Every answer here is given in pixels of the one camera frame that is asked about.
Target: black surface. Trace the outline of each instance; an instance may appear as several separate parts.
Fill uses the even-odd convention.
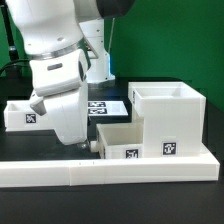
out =
[[[127,80],[130,81],[118,80],[113,88],[90,89],[90,100],[124,99],[128,107]],[[82,149],[81,145],[64,147],[54,132],[25,133],[24,136],[5,133],[2,111],[6,101],[28,99],[31,91],[30,79],[0,78],[0,160],[88,159],[90,153],[87,148]],[[203,142],[221,163],[224,159],[223,122],[224,113],[208,102]],[[2,188],[0,224],[223,224],[223,184],[221,166],[218,182]]]
[[[135,0],[97,0],[97,7],[102,18],[124,16]]]

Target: white box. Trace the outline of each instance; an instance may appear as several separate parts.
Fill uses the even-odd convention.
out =
[[[183,82],[131,82],[128,97],[144,124],[143,157],[199,155],[204,96]]]
[[[101,158],[142,158],[142,124],[97,124]]]

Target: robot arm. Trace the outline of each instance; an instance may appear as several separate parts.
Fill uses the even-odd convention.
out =
[[[134,0],[6,0],[31,56],[34,98],[63,144],[87,138],[90,68],[79,23],[124,15]]]

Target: white base platform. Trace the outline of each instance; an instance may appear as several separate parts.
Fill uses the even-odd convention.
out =
[[[204,145],[198,157],[1,162],[0,187],[217,181],[219,166]]]

